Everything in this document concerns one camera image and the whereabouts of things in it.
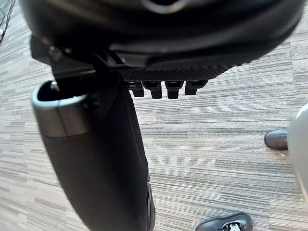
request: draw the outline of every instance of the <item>grey carpet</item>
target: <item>grey carpet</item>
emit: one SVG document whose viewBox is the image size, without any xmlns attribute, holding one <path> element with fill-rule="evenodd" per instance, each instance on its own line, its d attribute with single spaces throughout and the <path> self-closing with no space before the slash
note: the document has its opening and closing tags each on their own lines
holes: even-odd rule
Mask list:
<svg viewBox="0 0 308 231">
<path fill-rule="evenodd" d="M 209 81 L 194 97 L 134 99 L 151 173 L 156 231 L 246 211 L 255 231 L 308 230 L 308 205 L 289 156 L 264 134 L 308 100 L 308 7 L 296 32 L 260 60 Z M 87 230 L 57 180 L 30 106 L 52 78 L 33 60 L 18 4 L 0 45 L 0 230 Z"/>
</svg>

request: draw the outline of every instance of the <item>striped carpet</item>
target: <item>striped carpet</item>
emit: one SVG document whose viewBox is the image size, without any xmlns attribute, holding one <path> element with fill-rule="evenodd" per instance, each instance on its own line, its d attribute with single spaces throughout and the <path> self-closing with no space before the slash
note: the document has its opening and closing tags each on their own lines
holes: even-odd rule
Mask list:
<svg viewBox="0 0 308 231">
<path fill-rule="evenodd" d="M 308 205 L 290 157 L 264 134 L 308 101 L 308 7 L 293 35 L 260 60 L 209 81 L 196 96 L 134 99 L 151 173 L 156 231 L 249 213 L 255 231 L 308 230 Z M 16 4 L 0 44 L 0 230 L 86 231 L 41 141 L 30 93 L 52 78 L 33 60 Z"/>
</svg>

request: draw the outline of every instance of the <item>black shoe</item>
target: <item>black shoe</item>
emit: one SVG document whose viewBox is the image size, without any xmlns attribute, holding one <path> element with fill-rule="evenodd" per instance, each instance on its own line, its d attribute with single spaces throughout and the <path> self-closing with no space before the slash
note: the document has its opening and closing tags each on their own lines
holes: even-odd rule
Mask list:
<svg viewBox="0 0 308 231">
<path fill-rule="evenodd" d="M 288 150 L 287 134 L 287 128 L 270 131 L 264 136 L 264 143 L 271 149 Z"/>
</svg>

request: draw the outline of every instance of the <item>shoe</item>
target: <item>shoe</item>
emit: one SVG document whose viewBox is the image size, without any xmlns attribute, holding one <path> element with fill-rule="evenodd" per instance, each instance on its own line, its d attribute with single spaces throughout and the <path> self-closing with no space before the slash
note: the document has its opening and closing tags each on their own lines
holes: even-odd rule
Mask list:
<svg viewBox="0 0 308 231">
<path fill-rule="evenodd" d="M 264 143 L 274 150 L 288 150 L 287 134 L 288 128 L 270 131 L 264 136 Z"/>
</svg>

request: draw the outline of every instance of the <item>white object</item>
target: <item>white object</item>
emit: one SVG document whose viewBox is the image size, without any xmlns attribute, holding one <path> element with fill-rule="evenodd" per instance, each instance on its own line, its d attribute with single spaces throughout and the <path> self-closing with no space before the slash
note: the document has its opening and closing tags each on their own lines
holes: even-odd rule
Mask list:
<svg viewBox="0 0 308 231">
<path fill-rule="evenodd" d="M 297 182 L 308 202 L 308 103 L 290 123 L 287 142 Z"/>
</svg>

